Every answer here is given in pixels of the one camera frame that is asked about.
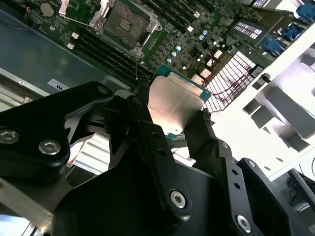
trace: ram slot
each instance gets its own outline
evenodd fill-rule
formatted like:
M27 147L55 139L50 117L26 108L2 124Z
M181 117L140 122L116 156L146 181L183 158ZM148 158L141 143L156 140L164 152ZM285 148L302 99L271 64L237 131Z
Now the ram slot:
M207 2L206 0L197 0L197 2L200 3L209 12L212 12L214 10L214 7L211 5L211 3Z
M176 17L174 17L172 14L170 14L168 11L165 11L163 8L161 8L158 4L156 4L152 0L144 0L144 2L156 12L156 14L160 14L163 18L165 18L167 21L169 21L172 25L174 25L176 28L178 28L180 31L185 32L186 31L186 22L183 22L182 20L178 20Z
M194 18L189 16L185 10L178 10L174 2L170 3L166 0L158 0L157 2L164 10L168 11L170 14L173 14L175 17L181 19L187 24L191 24L194 21Z
M107 68L115 68L115 71L118 70L125 76L135 79L135 60L119 52L95 35L85 31L76 43L76 48L88 56L92 54L92 58ZM138 66L138 76L149 79L152 77L152 73L146 68Z

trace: red wire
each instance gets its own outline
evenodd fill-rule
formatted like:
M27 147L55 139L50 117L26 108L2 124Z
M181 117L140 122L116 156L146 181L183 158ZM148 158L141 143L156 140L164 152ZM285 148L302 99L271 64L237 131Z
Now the red wire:
M212 96L218 96L218 95L221 95L222 93L224 93L224 92L230 90L232 87L235 86L235 84L237 84L242 78L244 78L244 77L246 77L246 76L248 76L248 73L246 73L245 75L242 75L241 78L239 78L237 81L235 81L235 82L234 82L229 88L227 88L226 90L221 91L221 92L219 92L219 93L212 94Z

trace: capacitor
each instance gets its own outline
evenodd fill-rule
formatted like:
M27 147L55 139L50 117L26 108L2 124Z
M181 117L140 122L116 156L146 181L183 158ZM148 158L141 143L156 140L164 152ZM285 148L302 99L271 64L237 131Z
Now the capacitor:
M217 42L216 40L214 40L214 39L211 39L211 42L212 42L212 44L215 45L215 46L218 44L218 42Z
M55 14L53 6L48 2L43 2L40 5L40 11L45 17L52 17Z

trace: white sticker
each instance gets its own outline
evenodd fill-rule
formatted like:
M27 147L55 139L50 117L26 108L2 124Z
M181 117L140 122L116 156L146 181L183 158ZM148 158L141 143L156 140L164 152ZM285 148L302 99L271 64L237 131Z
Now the white sticker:
M50 86L58 89L59 91L64 91L66 89L69 89L68 86L60 83L58 80L55 80L55 79L51 79L47 84L49 84Z

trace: black mechanical arm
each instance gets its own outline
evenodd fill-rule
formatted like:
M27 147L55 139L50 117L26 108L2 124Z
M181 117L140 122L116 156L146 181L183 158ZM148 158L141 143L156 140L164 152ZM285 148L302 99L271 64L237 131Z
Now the black mechanical arm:
M253 161L233 162L207 111L185 128L190 168L174 160L147 102L146 85L121 97L93 82L0 113L0 202L40 214L44 204L25 186L59 183L70 147L99 132L110 135L110 169L55 199L43 213L49 220L36 218L50 236L311 235ZM10 188L28 200L5 198Z

